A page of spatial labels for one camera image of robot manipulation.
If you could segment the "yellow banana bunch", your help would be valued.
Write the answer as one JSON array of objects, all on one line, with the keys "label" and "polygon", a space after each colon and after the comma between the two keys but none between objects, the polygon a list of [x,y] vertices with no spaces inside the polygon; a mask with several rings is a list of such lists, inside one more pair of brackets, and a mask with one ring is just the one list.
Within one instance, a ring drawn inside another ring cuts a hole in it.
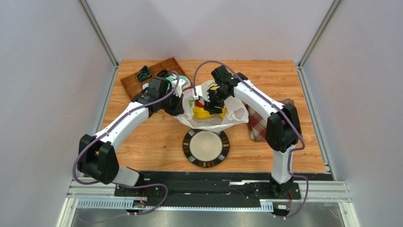
[{"label": "yellow banana bunch", "polygon": [[225,117],[227,109],[223,108],[222,113],[210,114],[208,111],[204,110],[202,107],[195,106],[193,108],[193,117],[199,120],[209,119],[215,116],[219,116],[221,119]]}]

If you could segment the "white plastic bag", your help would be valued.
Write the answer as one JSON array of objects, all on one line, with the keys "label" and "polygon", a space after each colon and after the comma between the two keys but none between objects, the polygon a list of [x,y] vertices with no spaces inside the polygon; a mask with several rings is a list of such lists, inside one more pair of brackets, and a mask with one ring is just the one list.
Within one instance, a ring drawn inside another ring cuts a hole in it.
[{"label": "white plastic bag", "polygon": [[227,113],[223,119],[219,116],[204,120],[194,118],[193,108],[195,107],[195,102],[192,97],[192,88],[185,90],[183,92],[184,114],[175,117],[181,124],[192,129],[220,132],[249,121],[247,109],[241,100],[235,97],[230,96],[224,101],[224,108],[227,109]]}]

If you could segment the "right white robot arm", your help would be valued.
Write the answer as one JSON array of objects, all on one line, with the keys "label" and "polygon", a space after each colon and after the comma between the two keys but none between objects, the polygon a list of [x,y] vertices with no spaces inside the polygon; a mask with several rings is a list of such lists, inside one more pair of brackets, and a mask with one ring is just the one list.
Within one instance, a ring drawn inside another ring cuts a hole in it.
[{"label": "right white robot arm", "polygon": [[266,122],[266,141],[273,149],[273,170],[269,192],[277,198],[288,195],[293,183],[289,172],[291,150],[301,137],[298,113],[293,105],[282,105],[269,98],[241,73],[232,75],[224,66],[211,72],[216,85],[207,90],[204,110],[220,114],[224,102],[235,97],[255,110]]}]

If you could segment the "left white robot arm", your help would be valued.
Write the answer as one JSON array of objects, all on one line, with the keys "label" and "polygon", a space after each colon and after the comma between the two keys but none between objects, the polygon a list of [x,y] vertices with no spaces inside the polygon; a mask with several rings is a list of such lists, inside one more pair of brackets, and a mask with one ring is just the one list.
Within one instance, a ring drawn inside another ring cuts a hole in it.
[{"label": "left white robot arm", "polygon": [[167,78],[154,77],[138,93],[126,109],[94,136],[85,134],[79,142],[79,155],[74,162],[73,176],[81,172],[94,183],[135,186],[139,172],[119,164],[116,152],[125,139],[140,124],[159,110],[171,116],[183,114],[182,92],[191,83],[185,76],[172,74]]}]

